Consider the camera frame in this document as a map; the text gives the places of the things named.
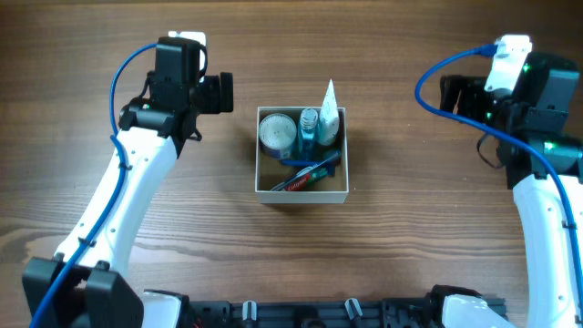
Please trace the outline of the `cotton swab jar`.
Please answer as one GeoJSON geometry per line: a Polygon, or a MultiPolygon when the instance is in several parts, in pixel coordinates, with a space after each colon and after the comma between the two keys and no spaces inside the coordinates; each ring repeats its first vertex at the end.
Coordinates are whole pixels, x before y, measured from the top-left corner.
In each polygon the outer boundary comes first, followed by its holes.
{"type": "Polygon", "coordinates": [[[259,125],[259,140],[262,151],[277,160],[292,156],[297,128],[287,115],[274,113],[265,117],[259,125]]]}

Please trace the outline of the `blue mouthwash bottle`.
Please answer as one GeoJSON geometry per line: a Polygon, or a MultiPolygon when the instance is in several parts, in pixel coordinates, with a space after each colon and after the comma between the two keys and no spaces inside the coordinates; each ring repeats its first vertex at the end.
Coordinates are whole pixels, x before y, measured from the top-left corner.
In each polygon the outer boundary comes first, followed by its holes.
{"type": "Polygon", "coordinates": [[[298,154],[300,159],[309,160],[315,145],[319,113],[314,108],[306,108],[300,115],[298,125],[298,154]]]}

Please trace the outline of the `white lotion tube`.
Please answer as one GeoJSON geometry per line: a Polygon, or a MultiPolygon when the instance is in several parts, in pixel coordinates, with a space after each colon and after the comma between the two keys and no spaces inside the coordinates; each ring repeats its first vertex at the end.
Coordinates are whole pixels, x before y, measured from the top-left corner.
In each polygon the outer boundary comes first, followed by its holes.
{"type": "Polygon", "coordinates": [[[333,81],[330,80],[319,113],[317,142],[330,146],[336,139],[340,116],[333,81]]]}

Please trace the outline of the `Colgate toothpaste tube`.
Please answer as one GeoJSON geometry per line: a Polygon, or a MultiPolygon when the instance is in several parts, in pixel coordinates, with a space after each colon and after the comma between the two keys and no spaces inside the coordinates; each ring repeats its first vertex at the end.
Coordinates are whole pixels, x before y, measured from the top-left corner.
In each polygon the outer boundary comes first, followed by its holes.
{"type": "Polygon", "coordinates": [[[325,167],[309,167],[301,171],[297,177],[287,182],[283,191],[300,191],[312,185],[313,183],[330,176],[331,171],[325,167]]]}

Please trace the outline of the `blue disposable razor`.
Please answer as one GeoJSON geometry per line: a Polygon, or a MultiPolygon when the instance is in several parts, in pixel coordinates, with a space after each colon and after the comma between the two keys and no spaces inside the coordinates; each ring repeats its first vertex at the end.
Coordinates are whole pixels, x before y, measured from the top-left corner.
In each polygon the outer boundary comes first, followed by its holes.
{"type": "Polygon", "coordinates": [[[330,176],[334,175],[335,167],[339,163],[339,159],[325,159],[325,160],[303,160],[303,159],[284,159],[281,164],[286,167],[295,168],[298,171],[293,175],[297,177],[299,173],[309,167],[325,167],[331,171],[330,176]]]}

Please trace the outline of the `white blue toothbrush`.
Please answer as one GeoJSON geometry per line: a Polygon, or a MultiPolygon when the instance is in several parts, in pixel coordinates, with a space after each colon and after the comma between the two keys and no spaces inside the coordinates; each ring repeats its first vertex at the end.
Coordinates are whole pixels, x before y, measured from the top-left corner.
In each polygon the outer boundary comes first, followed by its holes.
{"type": "Polygon", "coordinates": [[[329,150],[324,153],[322,160],[307,159],[284,159],[283,166],[299,169],[299,171],[274,186],[271,191],[302,191],[306,187],[318,182],[326,177],[335,174],[335,167],[341,161],[342,152],[340,150],[329,150]]]}

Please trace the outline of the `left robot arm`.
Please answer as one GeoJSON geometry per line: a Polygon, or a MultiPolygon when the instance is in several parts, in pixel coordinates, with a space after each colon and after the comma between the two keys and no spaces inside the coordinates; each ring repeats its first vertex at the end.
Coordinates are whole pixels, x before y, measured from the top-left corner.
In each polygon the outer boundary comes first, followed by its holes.
{"type": "Polygon", "coordinates": [[[193,327],[187,295],[135,292],[131,249],[160,183],[185,144],[201,140],[197,119],[233,109],[233,77],[207,75],[207,38],[171,31],[152,45],[155,66],[122,109],[109,112],[114,152],[75,228],[51,259],[22,277],[35,327],[193,327]]]}

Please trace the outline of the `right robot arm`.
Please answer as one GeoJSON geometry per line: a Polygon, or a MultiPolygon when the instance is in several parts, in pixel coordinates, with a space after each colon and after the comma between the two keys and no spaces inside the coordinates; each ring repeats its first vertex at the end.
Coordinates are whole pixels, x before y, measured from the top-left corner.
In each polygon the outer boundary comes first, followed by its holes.
{"type": "Polygon", "coordinates": [[[451,56],[424,73],[414,96],[425,110],[482,131],[499,142],[522,224],[527,256],[530,327],[582,324],[582,143],[564,134],[579,70],[568,59],[540,52],[514,55],[485,45],[451,56]],[[439,69],[469,56],[510,66],[484,77],[440,79],[439,108],[421,96],[439,69]]]}

